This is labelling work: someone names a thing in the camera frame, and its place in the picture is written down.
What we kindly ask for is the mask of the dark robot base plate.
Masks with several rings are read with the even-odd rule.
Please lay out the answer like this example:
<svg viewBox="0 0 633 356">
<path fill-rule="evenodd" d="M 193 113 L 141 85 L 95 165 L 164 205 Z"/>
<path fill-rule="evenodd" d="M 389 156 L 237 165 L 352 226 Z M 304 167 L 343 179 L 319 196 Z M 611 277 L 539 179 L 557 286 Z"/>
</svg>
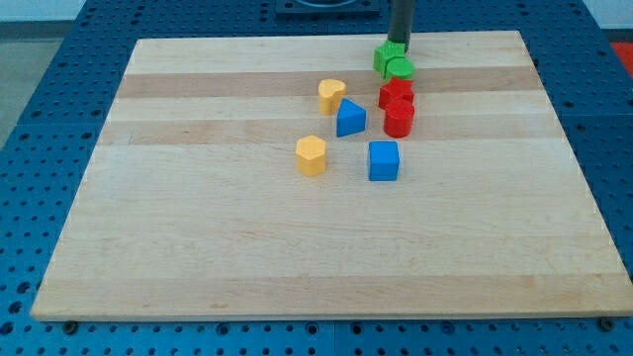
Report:
<svg viewBox="0 0 633 356">
<path fill-rule="evenodd" d="M 303 15 L 377 15 L 382 0 L 274 0 L 277 17 Z"/>
</svg>

